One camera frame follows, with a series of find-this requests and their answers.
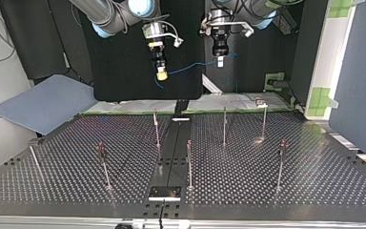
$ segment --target vertical post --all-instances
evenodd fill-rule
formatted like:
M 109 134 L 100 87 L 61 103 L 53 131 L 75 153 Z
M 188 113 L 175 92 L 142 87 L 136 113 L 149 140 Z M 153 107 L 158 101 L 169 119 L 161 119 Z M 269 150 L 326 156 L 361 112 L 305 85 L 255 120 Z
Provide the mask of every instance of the vertical post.
M 105 174 L 106 174 L 106 181 L 108 183 L 108 189 L 112 188 L 112 185 L 110 184 L 110 179 L 109 179 L 109 172 L 107 170 L 107 166 L 106 166 L 106 162 L 103 162 L 103 167 L 105 169 Z
M 103 169 L 104 169 L 105 176 L 106 176 L 107 188 L 110 190 L 110 189 L 112 189 L 112 185 L 110 184 L 109 171 L 107 169 L 107 164 L 106 164 L 106 151 L 105 151 L 105 145 L 103 144 L 103 142 L 99 142 L 99 145 L 97 146 L 97 153 L 99 154 L 99 158 L 101 159 L 102 164 L 103 164 Z
M 193 177 L 192 177 L 192 142 L 189 140 L 187 143 L 187 158 L 189 160 L 189 190 L 193 189 Z
M 29 146 L 29 148 L 30 148 L 30 150 L 31 150 L 31 154 L 32 154 L 32 157 L 33 157 L 33 159 L 34 159 L 35 164 L 37 165 L 38 169 L 41 169 L 41 168 L 40 168 L 40 162 L 38 162 L 38 159 L 37 159 L 37 156 L 36 156 L 36 154 L 35 154 L 34 149 L 32 148 L 32 146 Z
M 266 118 L 267 118 L 267 108 L 268 106 L 266 105 L 264 107 L 264 115 L 263 115 L 263 129 L 261 131 L 261 138 L 264 140 L 264 133 L 266 131 Z
M 224 108 L 224 146 L 227 145 L 227 108 Z
M 153 124 L 155 125 L 156 130 L 156 146 L 160 147 L 160 141 L 159 141 L 159 129 L 158 129 L 158 121 L 157 121 L 157 111 L 155 110 L 153 112 Z
M 286 159 L 286 156 L 287 156 L 287 140 L 282 139 L 281 143 L 280 143 L 280 168 L 278 171 L 278 181 L 277 181 L 277 190 L 276 190 L 277 194 L 278 194 L 278 192 L 280 192 L 281 177 L 282 177 L 282 173 L 283 173 L 283 166 L 284 166 L 284 161 Z

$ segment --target blue cable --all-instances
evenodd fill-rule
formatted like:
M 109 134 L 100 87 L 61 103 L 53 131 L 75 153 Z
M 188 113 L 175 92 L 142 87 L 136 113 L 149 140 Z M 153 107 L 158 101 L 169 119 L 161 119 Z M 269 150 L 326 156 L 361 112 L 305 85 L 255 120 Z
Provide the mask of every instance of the blue cable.
M 237 53 L 232 53 L 232 54 L 229 54 L 228 56 L 232 56 L 233 58 L 237 58 L 239 56 L 239 54 Z M 176 71 L 173 71 L 173 72 L 170 72 L 168 74 L 177 74 L 177 73 L 181 73 L 181 72 L 185 72 L 186 70 L 189 70 L 191 69 L 192 67 L 196 66 L 196 65 L 200 65 L 200 66 L 208 66 L 208 65 L 212 65 L 216 63 L 216 61 L 212 61 L 212 62 L 206 62 L 206 63 L 202 63 L 202 62 L 195 62 L 195 63 L 192 63 L 190 66 L 186 67 L 186 68 L 183 68 L 183 69 L 179 69 L 179 70 L 176 70 Z M 156 79 L 156 76 L 154 78 L 155 80 L 155 83 L 156 85 L 161 88 L 161 89 L 164 89 L 164 87 L 162 85 L 159 84 L 159 82 L 157 81 Z
M 237 58 L 239 56 L 239 54 L 237 53 L 232 53 L 232 54 L 229 54 L 228 56 L 232 56 L 233 58 Z M 186 68 L 183 68 L 183 69 L 180 69 L 180 70 L 176 70 L 176 71 L 173 71 L 173 72 L 170 72 L 168 74 L 176 74 L 176 73 L 181 73 L 181 72 L 184 72 L 188 69 L 191 69 L 192 67 L 196 66 L 196 65 L 201 65 L 201 66 L 208 66 L 208 65 L 212 65 L 216 63 L 216 61 L 212 61 L 212 62 L 207 62 L 207 63 L 201 63 L 201 62 L 195 62 L 193 63 L 192 65 L 186 67 Z
M 181 72 L 184 72 L 186 70 L 189 70 L 191 69 L 192 67 L 196 66 L 196 65 L 201 65 L 201 66 L 207 66 L 207 65 L 212 65 L 216 63 L 216 61 L 212 61 L 212 62 L 208 62 L 208 63 L 201 63 L 201 62 L 195 62 L 195 63 L 192 63 L 192 65 L 186 67 L 186 68 L 183 68 L 183 69 L 180 69 L 180 70 L 176 70 L 174 72 L 171 72 L 169 74 L 176 74 L 176 73 L 181 73 Z

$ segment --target metal table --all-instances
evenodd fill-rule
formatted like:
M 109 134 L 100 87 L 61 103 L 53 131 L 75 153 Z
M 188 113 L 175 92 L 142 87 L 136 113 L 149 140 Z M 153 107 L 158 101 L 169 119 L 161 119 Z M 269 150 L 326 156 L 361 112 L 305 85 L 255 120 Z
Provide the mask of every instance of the metal table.
M 223 114 L 194 114 L 189 122 L 161 115 L 158 121 L 160 150 L 151 115 L 86 115 L 65 124 L 34 148 L 40 169 L 29 151 L 0 167 L 0 221 L 78 218 L 109 226 L 163 219 L 228 227 L 366 222 L 366 164 L 301 114 L 268 114 L 263 142 L 257 141 L 263 114 L 228 114 L 226 146 Z M 277 190 L 283 138 L 288 154 Z M 112 190 L 106 189 L 98 142 L 109 152 Z M 181 187 L 180 201 L 149 201 L 151 188 L 164 183 Z

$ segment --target black backdrop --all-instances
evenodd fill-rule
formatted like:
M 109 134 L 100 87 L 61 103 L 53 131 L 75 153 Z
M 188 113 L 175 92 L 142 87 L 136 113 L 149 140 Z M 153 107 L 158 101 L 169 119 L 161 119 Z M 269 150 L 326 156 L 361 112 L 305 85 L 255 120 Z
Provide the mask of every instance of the black backdrop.
M 173 23 L 185 41 L 179 49 L 173 39 L 167 40 L 166 55 L 169 72 L 182 69 L 193 62 L 204 61 L 203 40 L 198 28 L 204 15 L 204 2 L 199 0 L 161 1 L 163 14 Z M 156 71 L 152 54 L 142 33 L 143 23 L 132 27 L 128 34 L 100 38 L 85 15 L 81 15 L 83 31 L 91 56 L 94 96 L 102 101 L 134 99 L 197 99 L 202 95 L 202 70 L 191 68 L 170 75 L 169 79 L 155 83 Z

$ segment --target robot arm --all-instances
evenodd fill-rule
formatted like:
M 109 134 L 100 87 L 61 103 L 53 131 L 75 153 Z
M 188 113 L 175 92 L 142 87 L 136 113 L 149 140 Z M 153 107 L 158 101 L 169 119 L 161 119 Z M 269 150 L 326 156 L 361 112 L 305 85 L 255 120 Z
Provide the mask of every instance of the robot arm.
M 174 38 L 174 46 L 179 48 L 183 42 L 176 28 L 161 16 L 159 0 L 126 0 L 115 3 L 112 0 L 70 0 L 91 20 L 94 30 L 99 36 L 108 38 L 119 32 L 128 32 L 128 27 L 141 20 L 148 47 L 152 52 L 152 62 L 156 68 L 158 80 L 166 80 L 167 59 L 165 56 L 167 36 Z
M 294 0 L 210 0 L 211 11 L 201 23 L 200 34 L 213 38 L 213 55 L 218 59 L 218 67 L 224 67 L 224 57 L 229 54 L 228 38 L 231 27 L 241 26 L 242 34 L 250 37 L 252 27 L 265 29 L 276 17 L 282 4 Z

